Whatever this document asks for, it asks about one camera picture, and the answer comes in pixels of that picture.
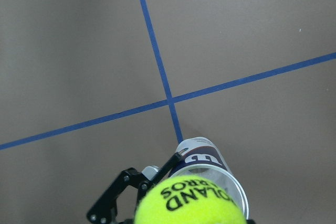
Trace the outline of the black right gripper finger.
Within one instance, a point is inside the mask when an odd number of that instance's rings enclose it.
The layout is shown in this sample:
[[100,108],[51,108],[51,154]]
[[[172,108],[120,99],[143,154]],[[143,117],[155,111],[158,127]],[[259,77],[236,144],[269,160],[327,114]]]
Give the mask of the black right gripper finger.
[[117,200],[121,193],[129,186],[137,189],[136,203],[133,204],[133,207],[137,208],[148,191],[182,160],[182,154],[182,152],[174,153],[161,168],[148,166],[142,172],[133,167],[122,170],[87,212],[88,221],[90,223],[117,223]]

